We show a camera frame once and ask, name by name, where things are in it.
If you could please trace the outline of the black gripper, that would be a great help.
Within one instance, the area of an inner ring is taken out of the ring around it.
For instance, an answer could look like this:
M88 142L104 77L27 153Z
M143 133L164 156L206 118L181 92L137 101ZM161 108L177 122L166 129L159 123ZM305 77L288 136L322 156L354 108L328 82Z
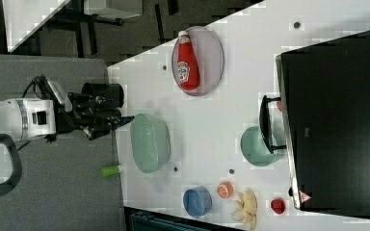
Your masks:
M58 106L56 129L58 134L68 134L81 130L92 141L108 135L112 130L129 124L135 117L121 116L118 108L110 105L111 101L104 96L70 92L67 99L71 110Z

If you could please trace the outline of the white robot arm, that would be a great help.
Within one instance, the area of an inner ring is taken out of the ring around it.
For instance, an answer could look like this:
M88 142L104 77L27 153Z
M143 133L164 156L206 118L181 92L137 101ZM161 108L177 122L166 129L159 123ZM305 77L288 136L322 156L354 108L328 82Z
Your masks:
M11 172L0 182L0 197L11 192L22 176L20 141L54 141L59 134L83 131L94 140L134 120L123 116L112 98L69 94L66 99L13 98L0 101L0 155L10 158Z

